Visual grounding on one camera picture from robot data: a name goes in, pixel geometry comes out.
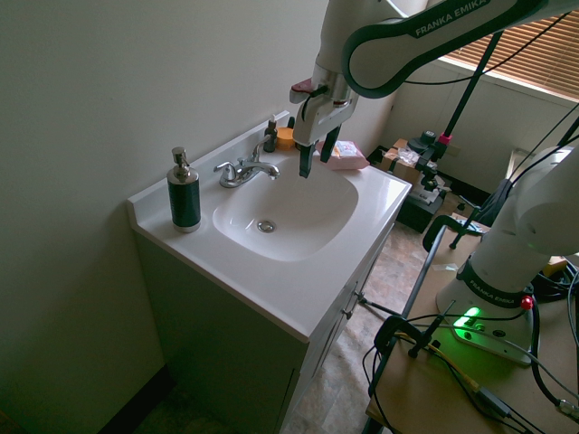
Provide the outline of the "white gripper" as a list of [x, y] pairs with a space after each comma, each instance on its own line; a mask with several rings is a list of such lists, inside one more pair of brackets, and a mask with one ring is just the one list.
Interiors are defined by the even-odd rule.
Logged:
[[299, 108], [293, 128], [293, 139], [299, 146], [299, 175], [308, 178], [314, 146], [326, 136], [320, 161], [326, 163], [332, 155], [337, 142], [341, 125], [347, 121], [356, 108], [356, 99], [352, 98], [343, 105], [336, 105], [331, 98], [312, 98]]

